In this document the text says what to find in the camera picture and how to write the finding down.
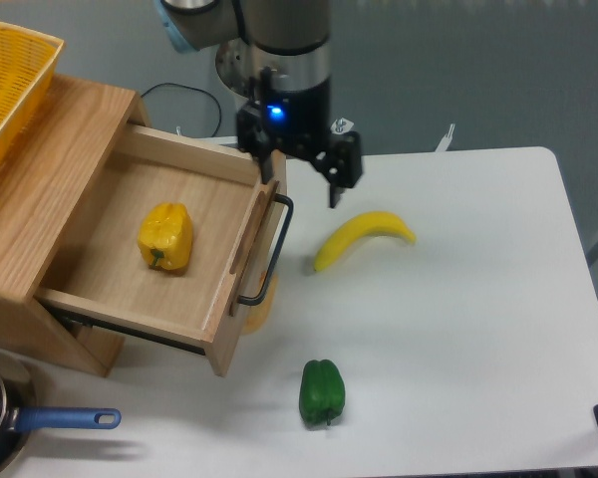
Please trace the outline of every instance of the black cable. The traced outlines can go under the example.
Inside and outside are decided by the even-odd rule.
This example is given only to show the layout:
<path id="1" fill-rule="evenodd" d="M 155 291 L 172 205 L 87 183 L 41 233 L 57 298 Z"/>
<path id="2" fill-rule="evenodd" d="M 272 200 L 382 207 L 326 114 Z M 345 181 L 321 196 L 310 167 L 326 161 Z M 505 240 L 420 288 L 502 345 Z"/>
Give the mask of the black cable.
<path id="1" fill-rule="evenodd" d="M 219 128 L 221 127 L 221 105 L 219 104 L 219 100 L 212 93 L 209 93 L 206 90 L 202 90 L 201 88 L 190 87 L 188 85 L 182 85 L 180 83 L 166 82 L 166 83 L 158 83 L 157 85 L 153 85 L 148 90 L 146 90 L 145 92 L 142 93 L 142 98 L 144 98 L 146 95 L 148 95 L 153 90 L 156 90 L 161 87 L 184 88 L 185 90 L 191 90 L 192 92 L 203 93 L 204 95 L 209 97 L 211 100 L 213 100 L 215 102 L 215 104 L 217 105 L 217 112 L 219 113 L 219 120 L 217 121 L 217 126 L 215 127 L 215 131 L 212 132 L 212 135 L 210 137 L 215 137 L 217 135 L 217 132 L 219 131 Z"/>

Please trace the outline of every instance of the gray floor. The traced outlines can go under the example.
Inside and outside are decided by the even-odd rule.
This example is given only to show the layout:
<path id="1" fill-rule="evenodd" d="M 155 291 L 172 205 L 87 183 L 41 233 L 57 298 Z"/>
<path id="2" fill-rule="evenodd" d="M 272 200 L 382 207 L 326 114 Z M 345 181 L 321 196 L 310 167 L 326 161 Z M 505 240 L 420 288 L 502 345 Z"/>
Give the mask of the gray floor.
<path id="1" fill-rule="evenodd" d="M 67 41 L 59 71 L 140 91 L 208 89 L 234 134 L 234 102 L 213 51 L 179 55 L 152 2 L 0 3 L 0 20 Z M 365 153 L 542 145 L 559 158 L 583 245 L 598 228 L 598 1 L 333 0 L 333 114 L 356 122 Z M 147 99 L 154 126 L 209 135 L 201 95 Z M 598 293 L 598 263 L 592 269 Z"/>

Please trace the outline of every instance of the blue led light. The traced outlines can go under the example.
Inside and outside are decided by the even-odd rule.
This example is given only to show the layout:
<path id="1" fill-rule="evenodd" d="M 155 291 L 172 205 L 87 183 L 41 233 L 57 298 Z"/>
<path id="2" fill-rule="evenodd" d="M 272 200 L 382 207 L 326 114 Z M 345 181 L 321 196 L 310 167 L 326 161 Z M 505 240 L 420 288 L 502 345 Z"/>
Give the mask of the blue led light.
<path id="1" fill-rule="evenodd" d="M 268 107 L 268 117 L 271 121 L 281 122 L 286 118 L 286 114 L 279 107 Z"/>

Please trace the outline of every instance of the banana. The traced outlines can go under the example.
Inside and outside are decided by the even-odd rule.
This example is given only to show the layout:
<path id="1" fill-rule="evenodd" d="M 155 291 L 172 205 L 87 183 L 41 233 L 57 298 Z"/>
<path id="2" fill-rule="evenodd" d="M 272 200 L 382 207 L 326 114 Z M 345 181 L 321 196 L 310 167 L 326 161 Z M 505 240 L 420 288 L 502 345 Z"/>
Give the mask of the banana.
<path id="1" fill-rule="evenodd" d="M 331 266 L 357 239 L 364 236 L 398 236 L 417 242 L 416 234 L 399 216 L 388 211 L 359 214 L 337 229 L 315 256 L 314 269 L 323 271 Z"/>

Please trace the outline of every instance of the green bell pepper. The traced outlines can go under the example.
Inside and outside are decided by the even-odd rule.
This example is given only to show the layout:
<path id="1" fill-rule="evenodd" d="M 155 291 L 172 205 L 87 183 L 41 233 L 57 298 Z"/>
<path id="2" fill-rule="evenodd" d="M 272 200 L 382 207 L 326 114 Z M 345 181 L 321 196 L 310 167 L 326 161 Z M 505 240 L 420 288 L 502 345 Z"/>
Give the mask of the green bell pepper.
<path id="1" fill-rule="evenodd" d="M 346 388 L 337 366 L 330 360 L 310 360 L 303 368 L 299 411 L 307 425 L 330 422 L 341 415 Z"/>

